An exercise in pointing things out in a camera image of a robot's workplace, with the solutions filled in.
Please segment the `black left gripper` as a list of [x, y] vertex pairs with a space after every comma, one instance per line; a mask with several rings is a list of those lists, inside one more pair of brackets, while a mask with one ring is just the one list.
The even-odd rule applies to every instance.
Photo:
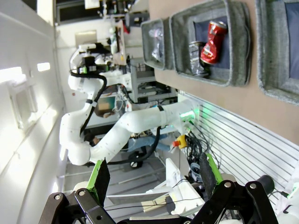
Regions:
[[81, 73], [103, 73], [108, 72], [109, 66], [105, 64], [96, 65], [95, 57], [86, 56], [82, 58], [82, 62], [80, 64], [80, 72]]

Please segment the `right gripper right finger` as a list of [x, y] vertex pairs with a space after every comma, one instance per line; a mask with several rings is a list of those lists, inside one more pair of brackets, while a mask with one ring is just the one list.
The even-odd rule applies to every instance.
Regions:
[[219, 224], [225, 212], [237, 211], [243, 224], [277, 224], [275, 212], [268, 199], [274, 191], [272, 177], [263, 175], [244, 186], [223, 179], [210, 154], [202, 153], [199, 174], [208, 200], [201, 207], [192, 224]]

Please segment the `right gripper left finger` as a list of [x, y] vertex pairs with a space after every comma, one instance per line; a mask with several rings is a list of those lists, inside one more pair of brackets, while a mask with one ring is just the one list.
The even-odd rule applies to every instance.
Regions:
[[49, 195], [41, 215], [42, 224], [114, 224], [104, 209], [110, 173], [105, 159], [96, 162], [84, 187], [65, 195]]

